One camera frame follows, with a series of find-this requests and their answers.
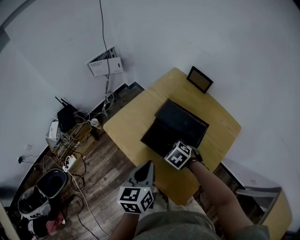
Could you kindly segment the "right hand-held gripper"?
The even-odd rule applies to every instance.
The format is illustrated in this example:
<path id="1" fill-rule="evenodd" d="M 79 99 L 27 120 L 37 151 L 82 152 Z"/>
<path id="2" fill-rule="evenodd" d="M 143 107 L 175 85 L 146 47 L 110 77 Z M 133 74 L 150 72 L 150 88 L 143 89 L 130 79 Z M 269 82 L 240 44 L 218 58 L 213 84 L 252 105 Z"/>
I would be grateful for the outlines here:
<path id="1" fill-rule="evenodd" d="M 164 159 L 177 170 L 187 167 L 189 162 L 202 163 L 202 157 L 198 149 L 182 141 L 177 141 Z"/>

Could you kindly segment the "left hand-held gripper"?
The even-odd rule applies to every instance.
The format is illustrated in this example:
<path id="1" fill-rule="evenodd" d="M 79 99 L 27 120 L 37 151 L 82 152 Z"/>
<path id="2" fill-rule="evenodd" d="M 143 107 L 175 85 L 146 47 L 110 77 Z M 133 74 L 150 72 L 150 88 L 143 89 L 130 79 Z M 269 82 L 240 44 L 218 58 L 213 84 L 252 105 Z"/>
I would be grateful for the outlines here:
<path id="1" fill-rule="evenodd" d="M 155 166 L 152 161 L 137 166 L 120 187 L 117 202 L 126 213 L 146 214 L 153 209 Z"/>

